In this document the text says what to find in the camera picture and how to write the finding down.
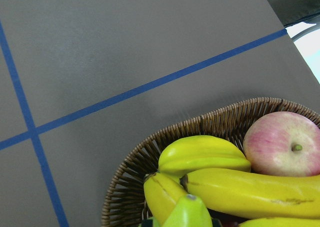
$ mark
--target gray table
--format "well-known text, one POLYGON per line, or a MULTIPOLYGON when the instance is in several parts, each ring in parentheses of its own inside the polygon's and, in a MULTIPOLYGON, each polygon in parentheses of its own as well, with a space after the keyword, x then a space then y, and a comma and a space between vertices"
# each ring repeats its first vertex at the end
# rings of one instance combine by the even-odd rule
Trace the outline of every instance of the gray table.
POLYGON ((0 0, 0 217, 100 225, 115 170, 168 125, 255 97, 320 112, 266 0, 0 0))

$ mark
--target blue tape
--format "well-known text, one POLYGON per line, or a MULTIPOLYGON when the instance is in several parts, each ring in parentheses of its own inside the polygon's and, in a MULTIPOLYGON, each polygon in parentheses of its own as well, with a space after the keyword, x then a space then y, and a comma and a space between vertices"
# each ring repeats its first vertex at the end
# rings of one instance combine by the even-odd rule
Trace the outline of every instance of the blue tape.
POLYGON ((272 34, 269 34, 265 37, 262 37, 262 38, 259 38, 255 41, 252 41, 252 42, 249 42, 249 43, 246 43, 242 46, 239 46, 237 48, 234 48, 234 49, 231 49, 227 52, 224 52, 222 54, 219 54, 217 56, 214 56, 212 58, 209 58, 207 60, 204 60, 204 61, 201 61, 199 63, 196 63, 194 65, 191 65, 189 67, 186 67, 186 68, 183 68, 181 70, 178 70, 176 72, 173 72, 171 74, 168 74, 164 77, 161 77, 161 78, 158 78, 156 80, 153 80, 151 82, 148 82, 146 84, 143 84, 141 86, 138 86, 136 88, 133 88, 133 89, 130 89, 126 92, 123 92, 121 94, 118 94, 116 96, 113 96, 111 98, 108 98, 106 100, 103 100, 99 103, 96 103, 96 104, 93 104, 91 106, 88 106, 86 108, 83 108, 83 109, 80 109, 76 112, 73 112, 71 114, 68 114, 66 116, 63 116, 61 118, 58 118, 56 120, 53 120, 51 122, 48 122, 46 124, 43 124, 39 127, 36 128, 36 131, 38 134, 42 134, 42 133, 45 133, 45 132, 48 132, 52 129, 55 129, 57 127, 60 127, 60 126, 63 126, 67 123, 70 123, 72 121, 75 121, 77 119, 80 119, 84 116, 87 116, 87 115, 90 115, 94 112, 97 112, 99 110, 102 110, 104 108, 107 108, 109 106, 112 106, 114 104, 117 104, 119 102, 122 102, 122 101, 125 101, 129 98, 132 98, 134 96, 137 96, 139 94, 142 94, 146 91, 149 91, 151 89, 154 89, 156 87, 159 87, 159 86, 162 86, 168 82, 171 82, 171 81, 174 81, 176 79, 179 79, 183 76, 186 76, 186 75, 189 75, 193 72, 196 72, 198 70, 201 70, 203 68, 206 68, 208 66, 211 66, 213 64, 216 64, 218 62, 221 62, 221 61, 224 61, 228 58, 231 58, 233 56, 236 56, 238 54, 241 54, 245 51, 248 51, 248 50, 251 50, 255 47, 258 47, 260 45, 263 45, 265 43, 268 43, 270 41, 273 41, 275 39, 278 39, 284 35, 287 34, 287 30, 286 29, 282 29, 280 31, 277 31, 275 33, 272 33, 272 34))
MULTIPOLYGON (((5 32, 4 29, 2 27, 2 24, 0 22, 0 45, 2 48, 2 52, 3 52, 3 56, 6 62, 6 65, 8 67, 9 70, 9 74, 13 83, 13 87, 16 93, 16 96, 18 98, 19 104, 20 104, 20 108, 23 114, 23 118, 25 121, 25 124, 27 126, 28 129, 28 135, 31 138, 33 147, 34 147, 34 151, 36 153, 36 156, 38 158, 38 161, 40 163, 41 166, 41 171, 42 171, 42 175, 44 177, 45 180, 45 184, 47 187, 47 190, 49 192, 49 196, 55 211, 55 214, 57 216, 58 222, 60 224, 61 227, 68 227, 68 221, 66 218, 66 215, 64 213, 64 209, 62 207, 59 195, 58 195, 58 191, 56 188, 56 185, 54 183, 54 179, 53 176, 51 174, 49 165, 48 165, 48 161, 47 158, 45 156, 45 152, 43 149, 43 146, 41 144, 39 135, 37 134, 36 131, 36 126, 27 102, 27 98, 25 96, 23 87, 21 85, 20 79, 19 79, 19 75, 17 72, 17 68, 16 65, 14 63, 11 51, 9 49, 9 45, 5 36, 5 32)), ((20 135, 17 135, 15 137, 10 138, 10 140, 6 140, 3 141, 2 143, 7 143, 7 144, 12 144, 14 141, 17 140, 22 140, 23 138, 27 137, 27 133, 22 133, 20 135)))
POLYGON ((31 138, 30 133, 29 131, 27 131, 24 133, 20 133, 16 136, 13 136, 11 138, 8 138, 6 140, 0 141, 0 151, 10 146, 16 145, 22 141, 28 140, 30 138, 31 138))

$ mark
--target yellow banana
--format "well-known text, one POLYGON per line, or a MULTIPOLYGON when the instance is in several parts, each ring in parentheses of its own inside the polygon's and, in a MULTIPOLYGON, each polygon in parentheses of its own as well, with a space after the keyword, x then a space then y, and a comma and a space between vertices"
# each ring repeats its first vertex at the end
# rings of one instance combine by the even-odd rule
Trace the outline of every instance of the yellow banana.
POLYGON ((171 173, 164 173, 164 172, 161 172, 162 174, 170 177, 172 180, 174 180, 175 182, 177 182, 179 185, 180 185, 180 178, 183 176, 183 175, 177 175, 177 174, 171 174, 171 173))
POLYGON ((162 227, 213 227, 213 224, 204 202, 187 194, 178 200, 162 227))
POLYGON ((180 177, 203 168, 250 172, 251 163, 233 143, 211 135, 180 138, 163 150, 158 161, 160 172, 180 177))
POLYGON ((224 168, 184 175, 182 186, 207 208, 246 219, 320 219, 320 175, 271 176, 224 168))
POLYGON ((160 172, 146 177, 143 191, 152 215, 161 225, 173 211, 180 197, 187 195, 180 184, 160 172))
POLYGON ((320 219, 269 217, 242 222, 238 227, 320 227, 320 219))

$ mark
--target red and yellow apple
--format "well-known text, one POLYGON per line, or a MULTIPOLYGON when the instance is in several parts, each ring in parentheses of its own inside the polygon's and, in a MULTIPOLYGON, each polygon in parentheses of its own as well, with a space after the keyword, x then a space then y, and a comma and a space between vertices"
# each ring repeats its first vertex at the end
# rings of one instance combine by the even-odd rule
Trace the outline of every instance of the red and yellow apple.
POLYGON ((278 111, 254 122, 243 140, 254 172, 273 176, 320 174, 320 129, 301 114, 278 111))

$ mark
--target green fruit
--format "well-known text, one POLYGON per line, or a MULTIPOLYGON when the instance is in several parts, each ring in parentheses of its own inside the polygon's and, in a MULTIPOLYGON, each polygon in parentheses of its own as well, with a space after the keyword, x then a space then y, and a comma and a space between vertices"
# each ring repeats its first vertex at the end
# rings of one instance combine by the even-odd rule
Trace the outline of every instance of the green fruit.
POLYGON ((182 196, 162 227, 213 227, 203 201, 192 194, 182 196))

